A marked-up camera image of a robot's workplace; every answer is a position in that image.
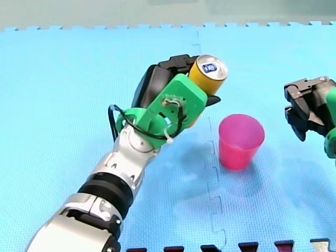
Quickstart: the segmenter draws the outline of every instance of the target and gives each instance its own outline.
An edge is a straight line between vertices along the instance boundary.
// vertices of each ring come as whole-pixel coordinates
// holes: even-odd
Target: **yellow can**
[[[227,75],[226,65],[212,55],[198,56],[189,72],[189,78],[208,95],[214,95],[218,91]]]

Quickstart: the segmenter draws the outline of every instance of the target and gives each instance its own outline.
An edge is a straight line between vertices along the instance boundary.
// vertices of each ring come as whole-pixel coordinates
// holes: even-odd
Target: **pink plastic cup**
[[[219,125],[219,161],[229,170],[245,169],[265,139],[263,126],[246,114],[232,114]]]

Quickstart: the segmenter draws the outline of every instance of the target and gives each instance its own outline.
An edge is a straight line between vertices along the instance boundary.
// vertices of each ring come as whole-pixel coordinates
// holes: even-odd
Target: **can lid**
[[[213,80],[225,80],[228,74],[226,65],[212,55],[200,55],[197,60],[199,70]]]

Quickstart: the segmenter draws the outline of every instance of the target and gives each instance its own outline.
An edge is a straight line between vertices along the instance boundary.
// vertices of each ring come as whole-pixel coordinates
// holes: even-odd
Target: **robotic hand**
[[[109,107],[113,150],[40,228],[26,252],[120,251],[123,220],[142,184],[146,166],[162,145],[191,127],[205,107],[220,101],[187,76],[196,58],[174,56],[150,66],[131,108]],[[116,121],[113,111],[120,113]]]
[[[328,77],[302,79],[285,85],[287,122],[303,142],[308,130],[325,137],[324,151],[336,159],[336,83]]]

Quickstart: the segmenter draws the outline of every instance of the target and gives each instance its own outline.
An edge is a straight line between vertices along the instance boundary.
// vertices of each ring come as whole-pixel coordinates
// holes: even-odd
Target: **black cable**
[[[166,140],[167,139],[167,137],[164,136],[164,135],[154,135],[152,133],[149,133],[147,131],[144,131],[144,130],[140,129],[138,126],[134,125],[131,122],[131,120],[127,117],[127,115],[124,113],[124,111],[122,109],[120,109],[117,105],[111,105],[109,107],[109,119],[110,119],[110,125],[111,125],[111,130],[112,130],[112,135],[113,135],[113,140],[114,141],[118,137],[118,132],[117,132],[117,127],[116,127],[116,122],[115,122],[114,116],[113,116],[113,110],[118,111],[121,114],[122,118],[126,121],[126,123],[129,124],[135,130],[139,131],[140,133],[142,133],[144,135],[147,135],[148,137],[155,138],[155,139],[160,139],[160,140]],[[179,107],[177,116],[178,116],[177,128],[176,128],[176,131],[173,134],[170,135],[171,138],[174,138],[174,137],[178,136],[178,134],[181,131],[183,120],[186,118],[186,115],[183,114],[183,107]]]
[[[114,120],[113,110],[109,107],[108,109],[108,115],[109,115],[109,121],[110,121],[110,127],[112,131],[113,141],[115,142],[118,137],[118,131],[116,122]]]

